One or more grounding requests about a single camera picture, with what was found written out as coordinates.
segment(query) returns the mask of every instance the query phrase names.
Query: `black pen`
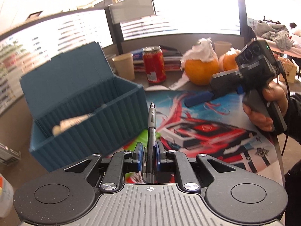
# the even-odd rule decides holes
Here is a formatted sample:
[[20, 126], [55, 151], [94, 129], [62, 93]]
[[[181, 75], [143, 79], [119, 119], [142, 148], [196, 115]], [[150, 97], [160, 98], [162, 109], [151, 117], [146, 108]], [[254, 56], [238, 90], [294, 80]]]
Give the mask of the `black pen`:
[[156, 168], [156, 109], [154, 103], [150, 104], [148, 111], [148, 135], [147, 135], [147, 158], [146, 158], [146, 181], [155, 182]]

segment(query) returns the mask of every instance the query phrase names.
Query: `black pants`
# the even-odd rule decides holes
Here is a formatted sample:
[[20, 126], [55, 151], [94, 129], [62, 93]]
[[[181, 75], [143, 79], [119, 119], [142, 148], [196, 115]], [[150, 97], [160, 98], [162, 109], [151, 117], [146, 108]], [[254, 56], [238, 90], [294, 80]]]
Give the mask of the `black pants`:
[[285, 226], [301, 225], [301, 160], [285, 175], [288, 206], [285, 211]]

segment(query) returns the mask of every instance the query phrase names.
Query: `orange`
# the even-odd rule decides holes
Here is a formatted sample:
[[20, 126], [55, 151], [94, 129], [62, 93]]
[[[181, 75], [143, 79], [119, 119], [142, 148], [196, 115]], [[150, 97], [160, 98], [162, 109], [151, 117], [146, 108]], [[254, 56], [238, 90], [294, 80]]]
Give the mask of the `orange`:
[[208, 85], [213, 74], [219, 72], [216, 59], [210, 62], [189, 59], [185, 61], [185, 73], [189, 80], [196, 85]]
[[230, 69], [238, 69], [235, 57], [238, 55], [235, 51], [228, 51], [219, 58], [220, 71], [226, 71]]

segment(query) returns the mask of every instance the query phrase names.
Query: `gray cloth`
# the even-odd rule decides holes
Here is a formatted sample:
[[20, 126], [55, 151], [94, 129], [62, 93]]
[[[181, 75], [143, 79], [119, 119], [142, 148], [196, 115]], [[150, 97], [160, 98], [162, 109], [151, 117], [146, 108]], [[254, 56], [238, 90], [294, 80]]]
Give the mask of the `gray cloth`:
[[255, 33], [264, 39], [274, 41], [281, 52], [290, 50], [294, 43], [293, 40], [288, 38], [289, 31], [285, 25], [267, 24], [259, 20], [255, 28]]

